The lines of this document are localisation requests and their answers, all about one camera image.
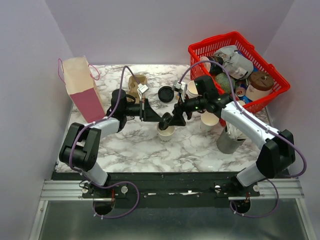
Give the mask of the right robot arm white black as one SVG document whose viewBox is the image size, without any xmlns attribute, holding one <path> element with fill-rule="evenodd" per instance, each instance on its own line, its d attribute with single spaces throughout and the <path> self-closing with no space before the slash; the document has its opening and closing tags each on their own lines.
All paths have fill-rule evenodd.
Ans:
<svg viewBox="0 0 320 240">
<path fill-rule="evenodd" d="M 260 153 L 255 163 L 232 177 L 229 185 L 234 195 L 243 195 L 255 182 L 273 179 L 295 162 L 294 138 L 290 131 L 278 131 L 246 111 L 229 94 L 219 94 L 209 75 L 197 77 L 194 84 L 199 95 L 179 100 L 174 105 L 173 115 L 164 121 L 164 125 L 185 126 L 184 114 L 191 118 L 193 112 L 206 110 L 251 139 Z"/>
</svg>

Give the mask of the aluminium rail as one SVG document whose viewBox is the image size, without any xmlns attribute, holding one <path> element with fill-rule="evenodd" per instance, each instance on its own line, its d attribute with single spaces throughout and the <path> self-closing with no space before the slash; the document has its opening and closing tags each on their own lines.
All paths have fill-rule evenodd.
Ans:
<svg viewBox="0 0 320 240">
<path fill-rule="evenodd" d="M 40 200 L 41 201 L 100 201 L 109 202 L 111 198 L 95 197 L 89 195 L 84 196 L 84 193 L 79 186 L 79 180 L 46 180 L 42 186 Z M 250 193 L 251 200 L 269 200 L 276 198 L 276 192 L 280 199 L 303 199 L 305 194 L 303 192 L 300 180 L 298 178 L 290 179 L 273 179 L 270 182 L 261 181 L 257 183 L 259 187 L 259 196 L 254 196 Z M 143 193 L 142 198 L 148 197 L 168 197 L 168 196 L 192 196 L 201 197 L 203 194 L 200 191 L 188 190 L 186 192 L 169 192 L 169 193 Z"/>
</svg>

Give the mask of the brown lid tub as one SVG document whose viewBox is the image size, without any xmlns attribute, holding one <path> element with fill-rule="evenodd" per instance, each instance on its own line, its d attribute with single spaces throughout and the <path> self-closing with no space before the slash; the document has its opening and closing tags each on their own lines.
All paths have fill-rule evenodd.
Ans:
<svg viewBox="0 0 320 240">
<path fill-rule="evenodd" d="M 268 96 L 275 83 L 272 76 L 264 71 L 253 72 L 248 82 L 246 97 L 252 102 Z"/>
</svg>

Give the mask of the grey metal straw holder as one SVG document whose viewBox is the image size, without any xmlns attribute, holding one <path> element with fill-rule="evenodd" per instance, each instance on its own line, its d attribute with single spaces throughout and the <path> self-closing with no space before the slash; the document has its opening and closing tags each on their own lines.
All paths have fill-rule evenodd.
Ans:
<svg viewBox="0 0 320 240">
<path fill-rule="evenodd" d="M 227 134 L 227 127 L 223 129 L 216 141 L 217 148 L 224 154 L 233 154 L 243 143 L 245 139 L 233 139 Z"/>
</svg>

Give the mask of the pink paper bag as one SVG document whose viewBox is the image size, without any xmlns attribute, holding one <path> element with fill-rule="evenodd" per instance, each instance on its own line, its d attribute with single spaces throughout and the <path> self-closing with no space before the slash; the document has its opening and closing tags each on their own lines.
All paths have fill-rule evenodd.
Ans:
<svg viewBox="0 0 320 240">
<path fill-rule="evenodd" d="M 106 114 L 96 85 L 100 76 L 95 78 L 90 67 L 85 56 L 64 61 L 58 59 L 58 73 L 63 73 L 59 78 L 65 84 L 70 99 L 88 123 L 100 120 Z"/>
</svg>

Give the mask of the cardboard cup carrier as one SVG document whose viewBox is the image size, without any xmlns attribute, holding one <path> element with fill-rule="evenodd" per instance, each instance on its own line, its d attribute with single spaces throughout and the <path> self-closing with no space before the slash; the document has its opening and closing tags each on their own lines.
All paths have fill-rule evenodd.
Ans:
<svg viewBox="0 0 320 240">
<path fill-rule="evenodd" d="M 128 90 L 126 91 L 127 95 L 130 95 L 135 98 L 136 103 L 140 103 L 140 97 L 138 94 L 138 85 L 146 85 L 148 83 L 148 79 L 145 75 L 136 74 L 135 78 L 131 75 L 128 80 Z"/>
</svg>

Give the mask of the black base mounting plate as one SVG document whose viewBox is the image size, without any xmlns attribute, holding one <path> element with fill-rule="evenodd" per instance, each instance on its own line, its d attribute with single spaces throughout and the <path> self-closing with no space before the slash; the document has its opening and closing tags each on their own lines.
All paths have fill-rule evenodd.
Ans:
<svg viewBox="0 0 320 240">
<path fill-rule="evenodd" d="M 85 197 L 111 198 L 111 201 L 92 201 L 95 208 L 102 212 L 111 209 L 131 208 L 226 208 L 231 198 L 242 202 L 250 199 L 250 193 L 259 196 L 259 187 L 253 183 L 243 189 L 235 190 L 230 186 L 234 172 L 138 172 L 112 173 L 108 185 L 101 189 L 82 180 L 76 173 L 53 173 L 52 181 L 80 181 L 79 186 Z M 201 192 L 196 196 L 149 196 L 146 193 Z"/>
</svg>

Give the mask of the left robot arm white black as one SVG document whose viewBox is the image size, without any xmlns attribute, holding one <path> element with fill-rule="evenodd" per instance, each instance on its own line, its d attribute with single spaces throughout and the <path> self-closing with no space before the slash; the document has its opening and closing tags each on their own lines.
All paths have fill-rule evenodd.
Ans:
<svg viewBox="0 0 320 240">
<path fill-rule="evenodd" d="M 111 106 L 106 116 L 88 124 L 72 123 L 59 152 L 59 161 L 91 181 L 93 191 L 101 198 L 110 194 L 111 185 L 108 183 L 108 173 L 97 162 L 100 141 L 120 132 L 127 123 L 127 117 L 139 117 L 143 122 L 159 123 L 166 128 L 171 115 L 165 113 L 159 116 L 147 98 L 136 103 L 133 96 L 116 89 L 112 92 Z"/>
</svg>

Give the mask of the white wrapped straws bundle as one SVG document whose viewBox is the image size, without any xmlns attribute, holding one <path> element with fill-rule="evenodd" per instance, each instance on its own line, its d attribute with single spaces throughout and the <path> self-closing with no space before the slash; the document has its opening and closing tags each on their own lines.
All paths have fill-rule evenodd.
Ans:
<svg viewBox="0 0 320 240">
<path fill-rule="evenodd" d="M 233 140 L 246 140 L 248 138 L 243 132 L 229 122 L 226 122 L 226 133 Z"/>
</svg>

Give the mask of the black coffee cup lid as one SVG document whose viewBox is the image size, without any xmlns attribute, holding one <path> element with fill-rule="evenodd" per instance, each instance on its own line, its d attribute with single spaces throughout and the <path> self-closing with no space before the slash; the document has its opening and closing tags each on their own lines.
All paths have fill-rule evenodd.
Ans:
<svg viewBox="0 0 320 240">
<path fill-rule="evenodd" d="M 162 117 L 161 121 L 158 123 L 158 128 L 161 131 L 166 130 L 169 127 L 169 123 L 172 119 L 172 115 L 169 112 L 166 112 Z"/>
</svg>

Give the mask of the white paper cup stack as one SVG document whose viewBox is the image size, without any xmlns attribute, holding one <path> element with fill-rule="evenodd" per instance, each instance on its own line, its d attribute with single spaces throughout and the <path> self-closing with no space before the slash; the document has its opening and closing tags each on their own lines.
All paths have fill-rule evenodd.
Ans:
<svg viewBox="0 0 320 240">
<path fill-rule="evenodd" d="M 192 98 L 196 98 L 198 96 L 201 96 L 198 93 L 198 90 L 196 88 L 196 84 L 193 80 L 191 80 L 188 84 L 187 84 L 187 89 L 186 89 L 186 95 L 188 96 L 189 99 Z"/>
</svg>

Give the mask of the dark noodle cup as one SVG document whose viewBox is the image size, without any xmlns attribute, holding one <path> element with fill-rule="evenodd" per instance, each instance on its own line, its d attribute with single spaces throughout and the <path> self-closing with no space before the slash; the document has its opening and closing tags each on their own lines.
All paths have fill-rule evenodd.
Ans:
<svg viewBox="0 0 320 240">
<path fill-rule="evenodd" d="M 200 61 L 209 61 L 204 62 L 203 65 L 211 75 L 218 75 L 223 72 L 222 68 L 219 65 L 216 65 L 216 63 L 223 65 L 224 60 L 220 56 L 202 56 Z"/>
</svg>

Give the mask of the grey white plastic bag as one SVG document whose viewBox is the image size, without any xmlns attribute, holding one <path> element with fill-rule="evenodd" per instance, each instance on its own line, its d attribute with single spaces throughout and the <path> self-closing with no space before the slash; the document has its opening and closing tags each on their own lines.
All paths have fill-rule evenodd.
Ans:
<svg viewBox="0 0 320 240">
<path fill-rule="evenodd" d="M 248 78 L 254 70 L 253 63 L 240 54 L 236 45 L 221 47 L 213 55 L 222 58 L 223 67 L 236 80 Z"/>
</svg>

